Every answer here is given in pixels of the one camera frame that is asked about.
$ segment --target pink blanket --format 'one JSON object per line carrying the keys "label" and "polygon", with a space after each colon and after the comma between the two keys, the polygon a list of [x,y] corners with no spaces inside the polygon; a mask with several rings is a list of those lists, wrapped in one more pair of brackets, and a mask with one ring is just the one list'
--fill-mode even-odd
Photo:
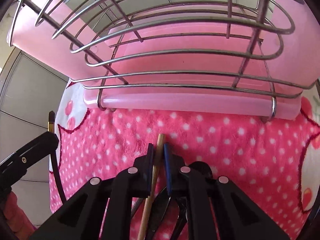
{"label": "pink blanket", "polygon": [[[293,121],[258,117],[156,110],[87,109],[80,84],[66,88],[56,118],[60,139],[57,159],[67,198],[91,177],[115,177],[146,154],[166,134],[173,151],[186,164],[204,161],[214,177],[228,176],[289,236],[295,239],[313,206],[320,184],[320,127],[316,89],[305,92],[301,113]],[[159,191],[165,184],[160,176]],[[51,210],[61,201],[50,174]],[[130,236],[136,239],[142,208]],[[177,209],[161,225],[155,239],[169,239]],[[187,239],[187,227],[179,239]]]}

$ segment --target metal dish rack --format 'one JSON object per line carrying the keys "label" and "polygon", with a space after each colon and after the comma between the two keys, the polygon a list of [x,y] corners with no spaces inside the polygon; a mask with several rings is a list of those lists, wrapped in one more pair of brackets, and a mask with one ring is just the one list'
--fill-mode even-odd
{"label": "metal dish rack", "polygon": [[[272,104],[272,112],[270,113],[269,117],[263,118],[263,121],[268,121],[272,119],[276,114],[276,98],[297,98],[301,93],[296,94],[285,94],[285,93],[277,93],[275,90],[274,84],[282,84],[287,85],[291,87],[296,87],[299,89],[310,89],[313,87],[314,83],[312,83],[309,86],[302,86],[299,84],[295,84],[292,82],[287,82],[279,79],[274,79],[269,75],[268,66],[267,66],[267,60],[277,58],[281,55],[283,48],[284,48],[284,42],[282,39],[282,35],[285,34],[291,34],[295,30],[295,25],[290,17],[290,15],[274,0],[258,0],[258,5],[256,8],[250,8],[248,6],[241,5],[237,3],[237,0],[235,3],[232,2],[232,0],[228,1],[210,1],[210,0],[204,0],[204,1],[181,1],[181,2],[171,2],[171,0],[168,0],[168,3],[153,6],[149,8],[145,8],[139,11],[132,12],[130,14],[126,14],[124,10],[121,8],[120,3],[125,0],[95,0],[90,5],[83,8],[84,4],[87,3],[89,0],[84,0],[79,6],[70,13],[70,15],[65,18],[65,20],[59,24],[56,21],[54,21],[50,14],[52,11],[54,11],[57,6],[66,1],[61,0],[60,3],[58,3],[53,9],[50,10],[49,13],[45,13],[46,9],[48,8],[49,4],[53,0],[48,0],[46,5],[43,8],[39,8],[35,4],[32,3],[31,0],[19,0],[19,5],[17,8],[17,11],[15,13],[13,22],[12,22],[12,28],[11,33],[9,35],[9,43],[12,44],[12,33],[16,21],[16,17],[18,15],[20,7],[25,4],[29,6],[32,10],[34,10],[37,14],[37,21],[36,26],[41,24],[44,20],[47,21],[51,26],[53,26],[56,29],[56,32],[53,34],[52,38],[56,38],[58,35],[64,35],[67,37],[70,42],[70,52],[71,53],[77,53],[80,51],[85,52],[85,61],[88,66],[96,67],[96,66],[103,66],[106,69],[105,76],[100,77],[93,77],[93,78],[87,78],[87,79],[81,79],[81,80],[73,80],[73,82],[85,82],[85,81],[92,81],[92,80],[101,80],[100,86],[84,86],[85,89],[94,89],[99,90],[97,103],[101,110],[105,110],[101,106],[101,96],[104,89],[108,88],[120,88],[120,87],[186,87],[186,88],[201,88],[201,89],[215,89],[215,90],[229,90],[229,91],[236,91],[236,92],[245,92],[245,93],[253,93],[258,95],[265,95],[271,97],[271,104]],[[295,2],[303,4],[303,0],[294,0]],[[289,20],[291,27],[288,29],[281,29],[274,26],[274,24],[266,18],[267,11],[270,10],[271,12],[273,9],[269,6],[269,4],[273,4],[274,6],[278,7],[287,17]],[[183,9],[184,5],[222,5],[227,7],[227,10],[205,10],[205,9]],[[95,14],[89,21],[85,23],[85,25],[78,31],[78,33],[73,36],[70,34],[66,29],[68,26],[70,26],[75,20],[77,20],[79,17],[81,17],[86,12],[90,11],[91,9],[95,8],[96,6],[100,6],[101,10]],[[182,9],[176,10],[177,6],[181,6]],[[233,12],[232,8],[239,8],[242,13]],[[165,12],[156,12],[153,13],[156,9],[162,9],[166,8],[167,11]],[[112,22],[108,25],[106,25],[102,30],[100,30],[95,38],[92,40],[92,42],[88,44],[83,44],[78,40],[79,34],[82,32],[82,30],[93,21],[99,22],[99,20],[102,18],[101,15],[103,15],[106,11],[110,12],[112,15]],[[148,13],[144,16],[139,16],[141,13]],[[214,13],[214,14],[220,14],[224,17],[199,17],[199,16],[190,16],[190,17],[179,17],[180,13]],[[152,18],[156,16],[162,16],[167,14],[176,14],[177,17],[175,18],[165,18],[161,20],[153,20],[150,22],[134,25],[134,21],[145,19],[145,18]],[[139,34],[139,30],[149,28],[149,27],[155,27],[155,26],[161,26],[161,25],[167,25],[167,24],[175,24],[175,23],[195,23],[195,22],[215,22],[215,23],[225,23],[227,24],[227,31],[225,33],[171,33],[171,34],[162,34],[162,35],[156,35],[156,36],[148,36],[148,37],[142,37]],[[235,35],[230,33],[230,29],[232,25],[243,25],[247,27],[252,28],[252,36],[245,36],[245,35]],[[126,28],[116,31],[114,33],[109,34],[108,31],[110,31],[112,28],[119,27],[122,25],[126,25]],[[271,55],[255,55],[253,54],[254,48],[258,45],[261,45],[261,38],[259,37],[261,31],[267,31],[271,33],[276,33],[279,38],[279,49],[277,52]],[[130,40],[130,41],[124,41],[122,42],[122,39],[126,33],[134,33],[136,35],[136,39]],[[161,39],[165,37],[175,37],[175,36],[220,36],[225,37],[226,39],[229,39],[230,37],[240,38],[240,39],[247,39],[250,40],[248,47],[246,49],[246,52],[236,52],[236,51],[229,51],[229,50],[217,50],[217,49],[170,49],[170,50],[160,50],[160,51],[151,51],[151,52],[145,52],[145,53],[139,53],[139,54],[133,54],[133,55],[126,55],[124,57],[117,57],[117,50],[120,46],[132,42],[143,42],[144,40],[150,40],[150,39]],[[90,47],[103,42],[105,40],[108,40],[110,38],[119,37],[119,40],[116,44],[113,44],[110,46],[113,49],[113,56],[110,60],[103,61],[100,57],[98,57],[94,52],[90,50]],[[119,74],[112,68],[112,63],[119,62],[123,60],[128,60],[132,58],[137,57],[147,57],[151,55],[165,55],[165,54],[177,54],[177,53],[194,53],[194,54],[219,54],[219,55],[229,55],[229,56],[235,56],[235,57],[241,57],[242,62],[239,66],[237,73],[232,72],[219,72],[219,71],[197,71],[197,70],[172,70],[172,71],[146,71],[146,72],[139,72],[139,73],[123,73]],[[96,63],[92,64],[88,61],[88,55],[92,57]],[[267,77],[263,76],[256,76],[256,75],[247,75],[244,74],[244,71],[248,65],[248,62],[250,59],[257,59],[257,60],[263,60],[264,65],[266,67],[266,73]],[[194,84],[168,84],[168,83],[158,83],[158,84],[150,84],[150,83],[140,83],[140,84],[130,84],[127,82],[126,77],[133,76],[133,75],[152,75],[152,74],[201,74],[201,75],[220,75],[220,76],[228,76],[233,77],[233,83],[231,86],[216,86],[216,85],[194,85]],[[119,85],[106,85],[107,79],[117,78],[121,80],[122,84]],[[247,88],[240,88],[238,87],[238,83],[240,79],[252,79],[252,80],[258,80],[263,82],[268,82],[270,86],[269,91],[264,90],[255,90],[255,89],[247,89]]]}

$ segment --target wooden chopstick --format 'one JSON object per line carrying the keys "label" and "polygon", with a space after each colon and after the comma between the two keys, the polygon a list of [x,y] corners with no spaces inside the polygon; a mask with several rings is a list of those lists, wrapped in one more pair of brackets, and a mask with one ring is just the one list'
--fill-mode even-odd
{"label": "wooden chopstick", "polygon": [[159,170],[160,170],[162,158],[163,158],[164,143],[165,143],[165,135],[161,133],[158,136],[156,154],[155,154],[154,163],[153,163],[151,194],[144,203],[144,209],[142,213],[141,224],[140,224],[137,240],[144,240],[146,236],[151,206],[153,203],[153,199],[155,197],[157,179],[158,179]]}

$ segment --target screw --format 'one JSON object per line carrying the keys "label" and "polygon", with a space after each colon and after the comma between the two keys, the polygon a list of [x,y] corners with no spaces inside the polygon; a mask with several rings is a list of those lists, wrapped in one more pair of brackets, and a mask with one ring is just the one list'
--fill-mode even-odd
{"label": "screw", "polygon": [[100,178],[98,178],[98,177],[94,177],[94,178],[90,179],[91,185],[98,185],[99,183],[100,183]]}
{"label": "screw", "polygon": [[227,184],[229,182],[229,179],[226,176],[220,176],[219,182],[222,184]]}
{"label": "screw", "polygon": [[138,169],[136,167],[130,167],[128,169],[128,173],[130,173],[130,174],[135,174],[137,172],[138,172]]}
{"label": "screw", "polygon": [[180,171],[183,173],[189,173],[191,171],[191,169],[187,166],[183,166],[183,167],[181,167]]}

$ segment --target hand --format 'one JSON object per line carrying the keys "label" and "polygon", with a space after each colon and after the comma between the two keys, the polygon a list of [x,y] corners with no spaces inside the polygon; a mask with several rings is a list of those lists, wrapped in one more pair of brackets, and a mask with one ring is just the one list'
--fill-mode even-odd
{"label": "hand", "polygon": [[35,229],[24,211],[18,207],[15,193],[11,192],[8,195],[3,213],[7,219],[7,224],[17,238],[19,238],[19,240],[28,240]]}

